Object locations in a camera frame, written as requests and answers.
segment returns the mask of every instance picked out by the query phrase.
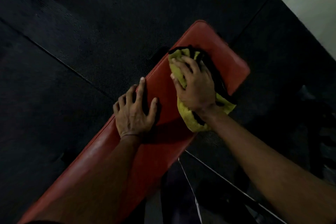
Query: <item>red vinyl upholstery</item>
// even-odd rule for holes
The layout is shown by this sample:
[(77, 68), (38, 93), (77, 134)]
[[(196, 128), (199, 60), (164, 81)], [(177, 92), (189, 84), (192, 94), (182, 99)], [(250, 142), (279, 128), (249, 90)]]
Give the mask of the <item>red vinyl upholstery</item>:
[[(208, 52), (220, 71), (230, 95), (250, 73), (247, 64), (204, 21), (196, 21), (192, 24), (172, 48), (190, 44)], [(158, 97), (162, 109), (149, 143), (142, 144), (136, 154), (120, 206), (120, 220), (126, 218), (145, 198), (151, 186), (157, 184), (195, 137), (195, 134), (186, 127), (177, 110), (176, 90), (170, 79), (170, 73), (166, 54), (146, 76), (148, 102)], [(101, 163), (116, 147), (119, 140), (115, 118), (112, 115), (70, 166), (27, 210), (19, 223), (33, 220), (40, 211)]]

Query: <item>cloth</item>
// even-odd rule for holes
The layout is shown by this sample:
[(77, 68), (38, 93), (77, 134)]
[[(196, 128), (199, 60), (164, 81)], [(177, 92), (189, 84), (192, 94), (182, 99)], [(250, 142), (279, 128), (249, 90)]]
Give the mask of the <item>cloth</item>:
[[(192, 46), (177, 47), (169, 51), (168, 60), (170, 70), (185, 89), (187, 87), (186, 79), (181, 73), (181, 70), (171, 62), (173, 58), (182, 61), (182, 56), (188, 56), (194, 59), (199, 65), (200, 69), (200, 62), (203, 61), (203, 63), (211, 72), (211, 76), (215, 84), (216, 105), (219, 106), (223, 112), (229, 114), (236, 107), (236, 102), (231, 96), (228, 95), (221, 75), (216, 69), (215, 65), (212, 63), (208, 54), (204, 50), (193, 48)], [(185, 124), (192, 132), (211, 130), (208, 124), (206, 124), (195, 112), (189, 110), (179, 98), (177, 98), (177, 108)]]

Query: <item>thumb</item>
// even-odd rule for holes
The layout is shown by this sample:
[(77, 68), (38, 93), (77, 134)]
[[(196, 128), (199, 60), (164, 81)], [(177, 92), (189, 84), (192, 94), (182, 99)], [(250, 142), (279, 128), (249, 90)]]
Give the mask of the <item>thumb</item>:
[(153, 98), (153, 100), (150, 104), (150, 108), (149, 108), (149, 112), (148, 112), (148, 116), (147, 116), (150, 127), (152, 127), (154, 122), (155, 122), (156, 111), (158, 109), (157, 103), (158, 103), (158, 99)]
[(183, 91), (183, 87), (180, 84), (179, 80), (174, 76), (174, 74), (170, 74), (170, 78), (172, 78), (176, 93), (179, 95)]

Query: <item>left hand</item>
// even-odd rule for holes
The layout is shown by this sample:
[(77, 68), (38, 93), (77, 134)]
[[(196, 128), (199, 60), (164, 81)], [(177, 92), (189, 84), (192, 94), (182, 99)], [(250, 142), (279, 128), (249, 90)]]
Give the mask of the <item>left hand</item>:
[(119, 97), (113, 105), (115, 123), (122, 140), (126, 136), (137, 136), (142, 139), (152, 128), (157, 111), (157, 98), (150, 104), (148, 116), (142, 110), (142, 97), (145, 89), (145, 78), (140, 79), (136, 100), (133, 103), (133, 93), (137, 85), (133, 85), (126, 94)]

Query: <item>gym floor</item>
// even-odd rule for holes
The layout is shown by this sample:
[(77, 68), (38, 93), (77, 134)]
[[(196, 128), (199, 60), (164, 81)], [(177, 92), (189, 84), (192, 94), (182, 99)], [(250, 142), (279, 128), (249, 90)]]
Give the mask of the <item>gym floor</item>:
[[(197, 19), (249, 65), (231, 116), (309, 169), (301, 85), (336, 109), (336, 62), (281, 0), (0, 0), (0, 222), (13, 223), (112, 115), (112, 105)], [(187, 151), (256, 200), (229, 150), (200, 133)], [(191, 186), (207, 175), (183, 155)]]

